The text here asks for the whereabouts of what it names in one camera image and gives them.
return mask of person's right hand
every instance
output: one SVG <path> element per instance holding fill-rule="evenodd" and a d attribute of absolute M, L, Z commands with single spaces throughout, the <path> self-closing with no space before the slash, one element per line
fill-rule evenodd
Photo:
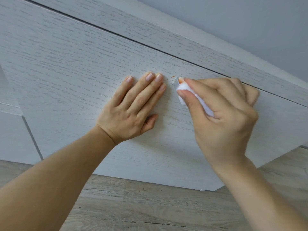
<path fill-rule="evenodd" d="M 214 117 L 206 115 L 194 94 L 178 90 L 189 108 L 198 146 L 212 168 L 216 171 L 243 165 L 247 161 L 246 146 L 258 120 L 252 106 L 259 91 L 235 78 L 184 80 L 214 112 Z"/>

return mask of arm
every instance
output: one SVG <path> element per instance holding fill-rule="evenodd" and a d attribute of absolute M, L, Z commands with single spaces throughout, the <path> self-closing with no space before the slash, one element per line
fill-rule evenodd
<path fill-rule="evenodd" d="M 164 93 L 163 77 L 145 74 L 131 89 L 123 81 L 85 136 L 36 164 L 0 189 L 3 230 L 59 230 L 83 186 L 119 143 L 152 129 L 148 116 Z"/>
<path fill-rule="evenodd" d="M 189 91 L 178 91 L 193 119 L 196 140 L 256 231 L 306 231 L 308 223 L 278 194 L 245 156 L 258 114 L 259 92 L 238 79 L 185 79 L 215 117 L 206 116 Z"/>

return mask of laminate flooring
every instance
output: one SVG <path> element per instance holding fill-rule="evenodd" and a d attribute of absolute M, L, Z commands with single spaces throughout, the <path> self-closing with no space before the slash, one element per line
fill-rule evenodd
<path fill-rule="evenodd" d="M 0 186 L 31 165 L 0 161 Z M 296 148 L 260 168 L 308 217 L 308 150 Z M 226 187 L 215 192 L 92 175 L 62 231 L 251 230 Z"/>

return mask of fingernail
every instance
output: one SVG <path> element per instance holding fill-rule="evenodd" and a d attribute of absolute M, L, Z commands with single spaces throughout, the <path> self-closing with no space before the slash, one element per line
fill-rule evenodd
<path fill-rule="evenodd" d="M 180 97 L 185 98 L 185 94 L 181 90 L 176 91 Z"/>
<path fill-rule="evenodd" d="M 151 72 L 148 74 L 148 76 L 145 78 L 146 81 L 151 81 L 154 78 L 154 74 Z"/>
<path fill-rule="evenodd" d="M 159 90 L 162 91 L 162 90 L 165 89 L 165 87 L 166 87 L 166 85 L 163 83 L 163 84 L 160 85 Z"/>
<path fill-rule="evenodd" d="M 160 80 L 162 80 L 163 76 L 161 74 L 158 74 L 155 78 L 155 82 L 159 82 Z"/>
<path fill-rule="evenodd" d="M 126 78 L 126 82 L 130 82 L 132 79 L 133 79 L 132 76 L 129 76 Z"/>

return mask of white cloth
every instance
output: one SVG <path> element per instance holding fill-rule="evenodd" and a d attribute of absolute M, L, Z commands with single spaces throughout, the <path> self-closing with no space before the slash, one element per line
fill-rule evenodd
<path fill-rule="evenodd" d="M 204 108 L 204 111 L 206 112 L 207 115 L 211 116 L 211 117 L 214 117 L 214 113 L 213 111 L 206 105 L 206 103 L 204 103 L 204 101 L 188 86 L 188 84 L 186 82 L 183 82 L 181 83 L 178 88 L 176 90 L 188 90 L 190 91 L 191 93 L 193 93 L 197 98 L 198 100 L 200 101 L 202 107 Z M 179 100 L 181 102 L 181 105 L 186 105 L 185 104 L 185 101 L 179 97 Z"/>

